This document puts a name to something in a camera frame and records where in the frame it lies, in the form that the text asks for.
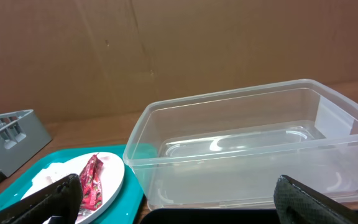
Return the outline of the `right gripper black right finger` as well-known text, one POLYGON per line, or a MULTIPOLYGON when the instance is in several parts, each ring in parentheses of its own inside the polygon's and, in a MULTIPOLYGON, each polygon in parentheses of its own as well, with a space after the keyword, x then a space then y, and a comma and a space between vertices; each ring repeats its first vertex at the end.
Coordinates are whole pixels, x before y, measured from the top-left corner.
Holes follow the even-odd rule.
POLYGON ((358 224, 357 211, 287 175, 278 178, 273 201, 281 223, 358 224))

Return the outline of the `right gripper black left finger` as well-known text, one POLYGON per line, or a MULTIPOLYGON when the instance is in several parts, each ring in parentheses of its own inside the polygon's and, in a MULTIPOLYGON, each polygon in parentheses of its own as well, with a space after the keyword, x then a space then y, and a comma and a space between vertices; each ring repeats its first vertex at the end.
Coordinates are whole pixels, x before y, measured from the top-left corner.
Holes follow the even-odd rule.
POLYGON ((0 224, 76 222, 83 191, 77 174, 42 188, 28 197, 0 211, 0 224))

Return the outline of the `white tissue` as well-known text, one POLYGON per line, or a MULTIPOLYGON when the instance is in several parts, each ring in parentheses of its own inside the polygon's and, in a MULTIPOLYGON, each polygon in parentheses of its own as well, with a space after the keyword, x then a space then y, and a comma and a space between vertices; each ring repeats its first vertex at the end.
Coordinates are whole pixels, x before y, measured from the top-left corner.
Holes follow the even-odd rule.
POLYGON ((69 174, 78 174, 79 166, 68 162, 54 162, 42 169, 33 179, 32 185, 48 186, 69 174))

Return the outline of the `red snack wrapper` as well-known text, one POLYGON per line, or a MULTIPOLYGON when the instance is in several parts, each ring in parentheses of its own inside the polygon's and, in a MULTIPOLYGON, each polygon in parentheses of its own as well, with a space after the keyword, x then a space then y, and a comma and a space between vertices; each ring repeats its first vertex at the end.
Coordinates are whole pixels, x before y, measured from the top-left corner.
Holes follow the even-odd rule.
POLYGON ((80 172, 80 183, 83 192, 81 208, 95 211, 103 204, 102 186, 100 180, 103 162, 97 154, 91 156, 80 172))

